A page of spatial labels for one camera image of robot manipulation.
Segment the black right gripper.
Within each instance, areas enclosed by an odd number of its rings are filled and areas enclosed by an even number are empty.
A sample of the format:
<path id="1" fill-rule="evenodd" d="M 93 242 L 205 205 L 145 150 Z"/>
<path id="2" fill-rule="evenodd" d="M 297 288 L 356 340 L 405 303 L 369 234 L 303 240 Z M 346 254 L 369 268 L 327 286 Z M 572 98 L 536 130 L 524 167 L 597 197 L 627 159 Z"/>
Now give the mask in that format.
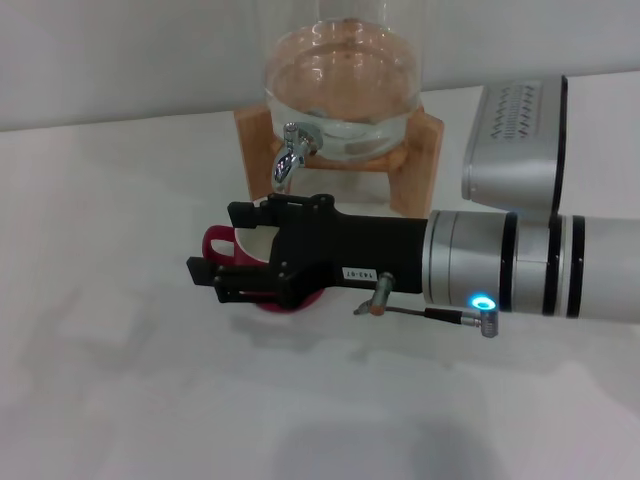
<path id="1" fill-rule="evenodd" d="M 187 259 L 193 283 L 213 288 L 220 303 L 298 307 L 330 287 L 372 290 L 382 273 L 393 276 L 395 291 L 423 291 L 425 219 L 343 214 L 329 194 L 272 193 L 258 204 L 231 202 L 227 212 L 235 228 L 272 226 L 279 231 L 271 268 Z"/>

